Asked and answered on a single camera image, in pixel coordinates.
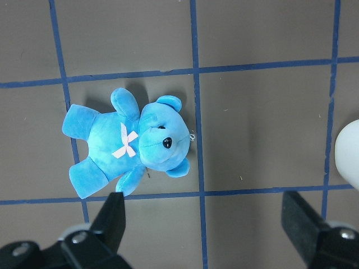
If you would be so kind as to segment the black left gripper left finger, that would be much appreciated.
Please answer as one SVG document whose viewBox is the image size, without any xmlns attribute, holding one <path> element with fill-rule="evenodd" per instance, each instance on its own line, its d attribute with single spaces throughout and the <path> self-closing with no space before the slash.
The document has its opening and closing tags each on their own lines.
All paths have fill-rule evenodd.
<svg viewBox="0 0 359 269">
<path fill-rule="evenodd" d="M 126 227 L 122 192 L 111 193 L 90 226 L 91 252 L 96 257 L 116 255 Z"/>
</svg>

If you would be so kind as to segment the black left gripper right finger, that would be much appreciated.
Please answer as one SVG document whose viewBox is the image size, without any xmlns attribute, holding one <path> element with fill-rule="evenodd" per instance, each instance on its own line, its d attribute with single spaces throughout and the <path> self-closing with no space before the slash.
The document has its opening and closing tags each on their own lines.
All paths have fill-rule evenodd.
<svg viewBox="0 0 359 269">
<path fill-rule="evenodd" d="M 296 191 L 283 193 L 281 225 L 304 263 L 310 265 L 330 226 Z"/>
</svg>

